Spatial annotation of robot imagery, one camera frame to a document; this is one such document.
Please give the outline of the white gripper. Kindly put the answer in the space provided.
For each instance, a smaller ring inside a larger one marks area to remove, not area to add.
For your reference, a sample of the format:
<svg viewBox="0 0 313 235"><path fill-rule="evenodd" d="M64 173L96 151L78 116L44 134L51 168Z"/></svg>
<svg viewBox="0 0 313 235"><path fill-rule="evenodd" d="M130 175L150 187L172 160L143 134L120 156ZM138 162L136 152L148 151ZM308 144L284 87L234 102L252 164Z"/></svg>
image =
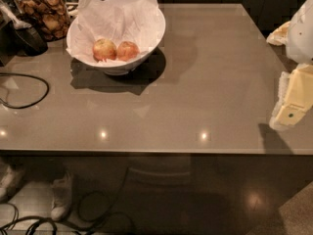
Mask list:
<svg viewBox="0 0 313 235"><path fill-rule="evenodd" d="M287 56L299 63L291 73L283 71L279 79L278 102L269 125L283 131L297 125L313 107L313 0L306 0L286 22L271 32L266 42L286 43Z"/></svg>

